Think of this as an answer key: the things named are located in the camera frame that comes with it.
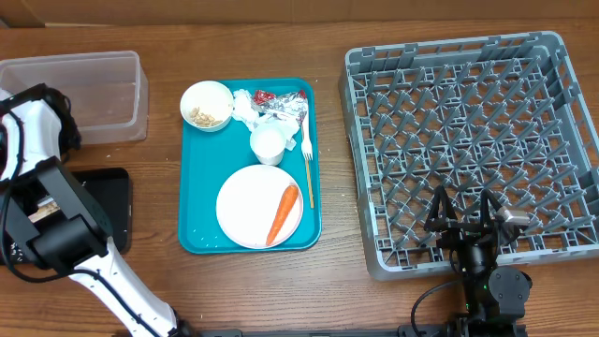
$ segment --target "tray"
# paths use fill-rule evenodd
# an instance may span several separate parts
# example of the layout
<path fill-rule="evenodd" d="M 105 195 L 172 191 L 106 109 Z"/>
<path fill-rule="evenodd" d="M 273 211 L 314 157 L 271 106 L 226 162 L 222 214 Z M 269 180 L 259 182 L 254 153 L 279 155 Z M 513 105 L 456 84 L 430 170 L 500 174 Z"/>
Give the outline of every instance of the tray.
<path fill-rule="evenodd" d="M 220 81 L 231 92 L 246 89 L 251 94 L 256 89 L 277 95 L 303 90 L 310 107 L 310 137 L 314 158 L 310 162 L 314 208 L 310 208 L 306 167 L 301 154 L 301 134 L 293 151 L 285 150 L 278 166 L 298 183 L 304 197 L 304 212 L 298 229 L 287 241 L 269 249 L 255 250 L 237 245 L 221 230 L 216 220 L 216 197 L 225 180 L 238 169 L 259 164 L 250 149 L 250 132 L 239 121 L 231 120 L 222 130 L 202 132 L 183 123 L 183 150 L 181 159 L 181 187 L 179 205 L 179 242 L 194 254 L 224 254 L 301 250 L 313 246 L 322 231 L 320 206 L 320 169 L 318 166 L 318 140 L 314 110 L 314 91 L 302 79 L 264 79 Z"/>
<path fill-rule="evenodd" d="M 439 184 L 462 221 L 483 188 L 528 212 L 499 264 L 599 255 L 598 138 L 559 35 L 356 48 L 340 91 L 374 278 L 450 272 L 423 229 Z"/>

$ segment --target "white fork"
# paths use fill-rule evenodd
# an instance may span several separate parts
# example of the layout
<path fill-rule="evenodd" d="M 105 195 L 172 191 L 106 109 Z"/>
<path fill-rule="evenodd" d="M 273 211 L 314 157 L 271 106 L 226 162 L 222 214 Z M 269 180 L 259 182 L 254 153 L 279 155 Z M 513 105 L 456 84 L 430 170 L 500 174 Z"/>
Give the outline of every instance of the white fork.
<path fill-rule="evenodd" d="M 310 141 L 310 124 L 308 122 L 308 113 L 301 121 L 301 152 L 306 160 L 312 160 L 312 142 Z"/>

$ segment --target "gray dish rack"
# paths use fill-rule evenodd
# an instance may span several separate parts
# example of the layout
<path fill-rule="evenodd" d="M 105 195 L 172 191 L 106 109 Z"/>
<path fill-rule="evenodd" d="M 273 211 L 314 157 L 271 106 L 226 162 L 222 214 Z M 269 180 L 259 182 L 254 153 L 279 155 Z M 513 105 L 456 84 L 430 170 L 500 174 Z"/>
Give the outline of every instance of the gray dish rack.
<path fill-rule="evenodd" d="M 423 229 L 439 184 L 463 221 L 483 188 L 528 212 L 499 264 L 599 255 L 598 138 L 559 35 L 356 48 L 340 92 L 372 277 L 450 272 Z"/>

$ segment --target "white tissue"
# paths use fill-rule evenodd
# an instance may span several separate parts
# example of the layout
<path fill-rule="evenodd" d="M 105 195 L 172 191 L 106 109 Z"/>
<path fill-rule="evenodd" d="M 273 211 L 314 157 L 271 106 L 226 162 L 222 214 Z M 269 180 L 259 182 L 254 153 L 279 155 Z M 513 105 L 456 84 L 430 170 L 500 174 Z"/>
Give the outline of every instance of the white tissue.
<path fill-rule="evenodd" d="M 259 116 L 258 111 L 253 108 L 254 100 L 247 90 L 240 89 L 233 93 L 233 119 L 244 122 L 250 132 L 254 132 L 259 125 L 273 124 L 283 133 L 286 139 L 285 148 L 292 151 L 296 146 L 293 139 L 300 130 L 300 125 L 296 120 L 280 120 L 272 117 L 270 114 Z"/>

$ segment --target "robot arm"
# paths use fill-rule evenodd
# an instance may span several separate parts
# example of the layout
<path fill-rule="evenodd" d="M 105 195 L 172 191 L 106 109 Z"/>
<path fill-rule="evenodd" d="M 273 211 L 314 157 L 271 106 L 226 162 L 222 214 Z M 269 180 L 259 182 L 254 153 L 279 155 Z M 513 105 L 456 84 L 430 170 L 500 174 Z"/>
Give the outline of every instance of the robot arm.
<path fill-rule="evenodd" d="M 109 218 L 62 165 L 61 154 L 80 147 L 68 99 L 39 84 L 0 101 L 0 113 L 7 140 L 0 182 L 0 198 L 3 205 L 7 199 L 7 206 L 0 218 L 0 242 L 6 242 L 6 232 L 27 259 L 57 276 L 35 279 L 20 273 L 1 244 L 11 271 L 36 283 L 68 276 L 91 290 L 133 336 L 193 336 L 188 324 L 124 262 L 112 240 Z M 54 212 L 32 221 L 40 200 L 48 198 L 55 203 Z"/>

